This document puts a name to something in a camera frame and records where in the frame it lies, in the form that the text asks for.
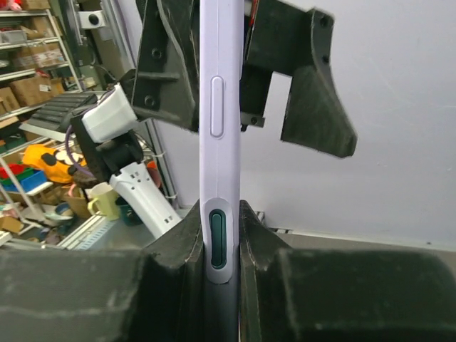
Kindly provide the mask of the lavender smartphone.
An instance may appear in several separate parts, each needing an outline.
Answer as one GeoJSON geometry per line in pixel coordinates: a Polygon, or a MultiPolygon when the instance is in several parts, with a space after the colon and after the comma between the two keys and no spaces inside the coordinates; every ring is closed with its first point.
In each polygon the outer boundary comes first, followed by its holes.
{"type": "Polygon", "coordinates": [[[199,209],[204,339],[239,339],[240,78],[244,2],[201,1],[199,209]]]}

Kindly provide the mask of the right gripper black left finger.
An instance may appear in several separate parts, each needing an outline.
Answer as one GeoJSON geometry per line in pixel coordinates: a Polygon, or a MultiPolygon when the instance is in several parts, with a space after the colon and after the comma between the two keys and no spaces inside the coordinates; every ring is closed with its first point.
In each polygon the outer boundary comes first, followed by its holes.
{"type": "Polygon", "coordinates": [[[4,251],[3,341],[202,341],[195,205],[143,249],[4,251]]]}

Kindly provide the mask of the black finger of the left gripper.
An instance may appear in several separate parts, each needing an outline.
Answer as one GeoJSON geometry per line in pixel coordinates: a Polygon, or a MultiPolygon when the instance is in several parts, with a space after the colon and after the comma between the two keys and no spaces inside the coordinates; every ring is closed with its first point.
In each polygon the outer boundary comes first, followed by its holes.
{"type": "Polygon", "coordinates": [[[264,126],[274,73],[291,77],[281,141],[335,157],[350,157],[357,135],[331,72],[334,18],[282,1],[246,1],[241,128],[264,126]]]}
{"type": "Polygon", "coordinates": [[[137,1],[142,35],[131,106],[153,118],[199,130],[198,1],[137,1]]]}

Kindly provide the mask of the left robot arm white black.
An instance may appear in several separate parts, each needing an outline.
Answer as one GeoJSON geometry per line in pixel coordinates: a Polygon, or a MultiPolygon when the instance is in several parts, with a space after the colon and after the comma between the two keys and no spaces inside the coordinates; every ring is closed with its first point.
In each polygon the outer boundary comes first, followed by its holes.
{"type": "Polygon", "coordinates": [[[240,135],[261,126],[271,77],[291,78],[281,139],[346,158],[357,135],[331,72],[334,18],[282,1],[139,1],[136,69],[71,119],[92,174],[156,237],[179,217],[150,179],[134,127],[161,120],[199,136],[205,235],[237,233],[240,135]]]}

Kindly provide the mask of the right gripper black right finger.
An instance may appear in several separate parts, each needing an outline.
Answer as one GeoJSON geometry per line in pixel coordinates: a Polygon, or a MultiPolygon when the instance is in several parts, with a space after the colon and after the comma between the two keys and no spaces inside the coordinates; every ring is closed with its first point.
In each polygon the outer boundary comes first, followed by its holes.
{"type": "Polygon", "coordinates": [[[438,257],[298,249],[239,209],[242,341],[453,341],[455,278],[438,257]]]}

